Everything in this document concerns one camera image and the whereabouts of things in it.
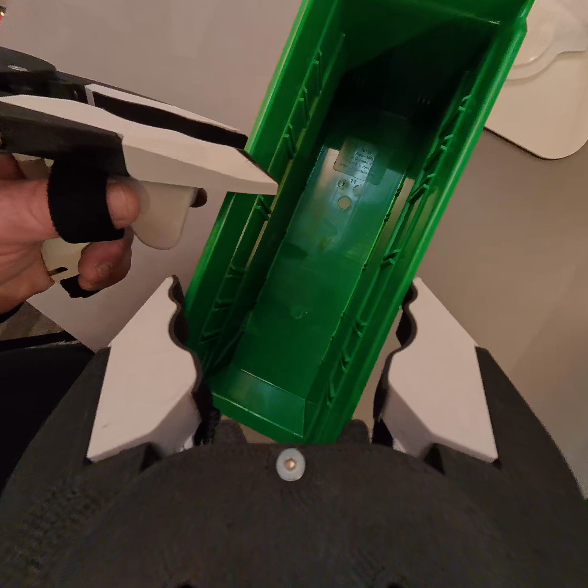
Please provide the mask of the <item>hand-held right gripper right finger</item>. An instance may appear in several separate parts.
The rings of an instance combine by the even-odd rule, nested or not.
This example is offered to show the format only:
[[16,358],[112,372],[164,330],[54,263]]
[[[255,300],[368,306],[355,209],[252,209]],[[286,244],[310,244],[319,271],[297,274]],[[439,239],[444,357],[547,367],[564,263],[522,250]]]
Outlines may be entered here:
[[418,458],[439,444],[494,462],[476,342],[419,277],[401,305],[396,337],[400,347],[374,396],[372,443]]

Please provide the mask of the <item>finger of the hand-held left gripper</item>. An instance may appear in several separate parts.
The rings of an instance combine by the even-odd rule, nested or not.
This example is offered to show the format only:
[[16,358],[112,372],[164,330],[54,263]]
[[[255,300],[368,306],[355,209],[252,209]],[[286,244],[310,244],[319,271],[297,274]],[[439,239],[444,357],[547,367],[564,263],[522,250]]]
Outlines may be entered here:
[[1,98],[9,151],[90,160],[114,175],[166,185],[277,194],[278,183],[238,149],[126,121],[73,100]]
[[172,130],[201,141],[244,150],[247,136],[177,107],[99,84],[85,86],[87,103],[126,121]]

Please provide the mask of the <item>person's left hand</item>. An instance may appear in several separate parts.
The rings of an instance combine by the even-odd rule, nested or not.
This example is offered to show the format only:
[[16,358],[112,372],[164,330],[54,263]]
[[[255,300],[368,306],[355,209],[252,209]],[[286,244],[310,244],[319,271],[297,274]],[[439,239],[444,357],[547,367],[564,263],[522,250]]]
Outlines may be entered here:
[[[133,231],[140,211],[131,187],[109,180],[107,206],[122,239],[90,243],[78,264],[79,286],[97,292],[120,282],[129,272]],[[18,312],[29,298],[54,281],[42,260],[42,242],[57,237],[48,206],[47,181],[26,180],[10,154],[1,155],[1,320]]]

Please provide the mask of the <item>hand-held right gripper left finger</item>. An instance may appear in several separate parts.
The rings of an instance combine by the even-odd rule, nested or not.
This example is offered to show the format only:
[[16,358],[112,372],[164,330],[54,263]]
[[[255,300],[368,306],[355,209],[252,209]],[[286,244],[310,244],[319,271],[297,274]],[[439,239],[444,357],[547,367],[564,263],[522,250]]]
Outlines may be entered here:
[[164,279],[108,349],[86,457],[99,462],[149,443],[166,457],[194,446],[202,367],[187,347],[178,278]]

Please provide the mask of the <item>white rounded plastic object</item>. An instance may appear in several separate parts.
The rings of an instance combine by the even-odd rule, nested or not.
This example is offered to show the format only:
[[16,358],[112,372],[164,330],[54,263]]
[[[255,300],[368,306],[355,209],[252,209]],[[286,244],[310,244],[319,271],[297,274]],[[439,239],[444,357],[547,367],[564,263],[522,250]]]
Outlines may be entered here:
[[587,1],[534,1],[486,128],[544,159],[587,142]]

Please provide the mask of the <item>green plastic bin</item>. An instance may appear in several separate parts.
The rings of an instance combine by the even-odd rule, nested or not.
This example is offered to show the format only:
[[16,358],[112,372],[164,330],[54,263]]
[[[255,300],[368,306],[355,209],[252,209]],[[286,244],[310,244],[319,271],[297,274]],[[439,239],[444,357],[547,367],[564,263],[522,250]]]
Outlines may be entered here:
[[302,1],[187,290],[220,413],[285,443],[349,422],[524,40],[533,1]]

